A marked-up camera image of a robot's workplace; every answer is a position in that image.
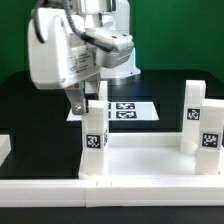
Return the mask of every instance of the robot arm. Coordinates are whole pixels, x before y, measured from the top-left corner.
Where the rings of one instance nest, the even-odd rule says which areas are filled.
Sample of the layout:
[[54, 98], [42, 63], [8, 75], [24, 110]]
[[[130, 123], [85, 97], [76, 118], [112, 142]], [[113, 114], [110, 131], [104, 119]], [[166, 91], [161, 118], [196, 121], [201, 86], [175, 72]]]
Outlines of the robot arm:
[[85, 81], [98, 81], [101, 68], [117, 67], [132, 54], [132, 36], [103, 27], [100, 19], [119, 1], [127, 2], [39, 0], [35, 7], [28, 31], [31, 79], [38, 89], [65, 89], [75, 114], [88, 112]]

